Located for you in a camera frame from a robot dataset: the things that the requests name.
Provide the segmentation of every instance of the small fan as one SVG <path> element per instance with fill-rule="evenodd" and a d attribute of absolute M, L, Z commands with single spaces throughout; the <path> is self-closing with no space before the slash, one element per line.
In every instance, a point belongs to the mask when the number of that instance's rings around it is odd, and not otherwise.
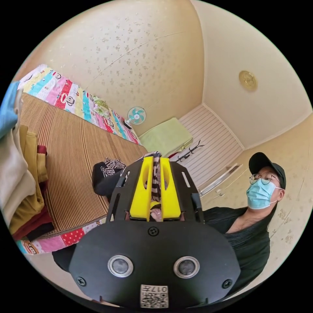
<path fill-rule="evenodd" d="M 130 124 L 139 125 L 143 123 L 147 117 L 146 111 L 141 107 L 133 107 L 128 111 L 128 120 L 124 121 L 124 125 L 131 128 Z"/>

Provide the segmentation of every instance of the bamboo mat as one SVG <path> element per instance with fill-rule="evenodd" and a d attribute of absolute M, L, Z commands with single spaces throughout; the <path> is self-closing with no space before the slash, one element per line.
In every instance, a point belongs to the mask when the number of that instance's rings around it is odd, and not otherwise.
<path fill-rule="evenodd" d="M 106 157 L 129 165 L 147 151 L 117 135 L 23 94 L 21 124 L 38 135 L 47 147 L 48 190 L 46 204 L 58 235 L 106 216 L 108 201 L 92 189 L 93 165 Z"/>

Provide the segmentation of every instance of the person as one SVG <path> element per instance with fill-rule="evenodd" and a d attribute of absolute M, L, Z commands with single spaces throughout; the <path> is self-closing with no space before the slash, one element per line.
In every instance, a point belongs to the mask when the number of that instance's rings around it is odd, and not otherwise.
<path fill-rule="evenodd" d="M 262 152 L 249 160 L 250 186 L 247 206 L 239 209 L 214 207 L 203 212 L 205 223 L 224 234 L 236 253 L 241 269 L 228 296 L 252 282 L 270 255 L 268 225 L 286 189 L 284 169 Z"/>

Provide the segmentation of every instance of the black metal plate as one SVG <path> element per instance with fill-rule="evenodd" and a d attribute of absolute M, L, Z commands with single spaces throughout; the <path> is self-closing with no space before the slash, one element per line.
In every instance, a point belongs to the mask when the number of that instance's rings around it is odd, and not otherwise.
<path fill-rule="evenodd" d="M 159 234 L 150 236 L 150 227 L 157 227 Z M 114 255 L 131 259 L 134 271 L 129 277 L 109 272 L 108 260 Z M 200 270 L 193 278 L 174 274 L 173 265 L 182 256 L 199 261 Z M 133 309 L 140 307 L 141 285 L 168 286 L 169 308 L 177 309 L 225 297 L 231 288 L 223 289 L 223 282 L 231 279 L 234 284 L 240 274 L 227 239 L 197 222 L 114 221 L 100 225 L 77 244 L 69 269 L 75 281 L 84 278 L 86 286 L 78 287 L 90 298 L 101 296 Z"/>

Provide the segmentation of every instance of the qr code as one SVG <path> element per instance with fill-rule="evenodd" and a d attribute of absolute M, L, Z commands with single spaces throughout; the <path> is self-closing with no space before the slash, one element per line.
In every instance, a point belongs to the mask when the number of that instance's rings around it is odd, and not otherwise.
<path fill-rule="evenodd" d="M 168 287 L 141 285 L 140 306 L 142 308 L 168 308 Z"/>

